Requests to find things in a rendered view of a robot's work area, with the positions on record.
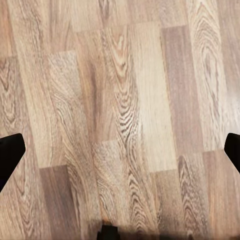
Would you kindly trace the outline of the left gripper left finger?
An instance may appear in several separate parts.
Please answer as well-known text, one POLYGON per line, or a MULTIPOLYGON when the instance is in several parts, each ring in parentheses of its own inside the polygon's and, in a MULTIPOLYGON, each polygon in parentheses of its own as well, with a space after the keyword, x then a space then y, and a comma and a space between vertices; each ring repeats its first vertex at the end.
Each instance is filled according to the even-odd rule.
POLYGON ((0 138, 0 193, 26 151, 21 133, 0 138))

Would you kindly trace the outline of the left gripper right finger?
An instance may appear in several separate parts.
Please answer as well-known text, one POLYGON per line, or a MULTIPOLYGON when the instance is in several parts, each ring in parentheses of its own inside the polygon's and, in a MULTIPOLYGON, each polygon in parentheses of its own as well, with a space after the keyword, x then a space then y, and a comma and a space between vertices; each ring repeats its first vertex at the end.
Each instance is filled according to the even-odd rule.
POLYGON ((240 173, 240 135, 228 133, 224 151, 240 173))

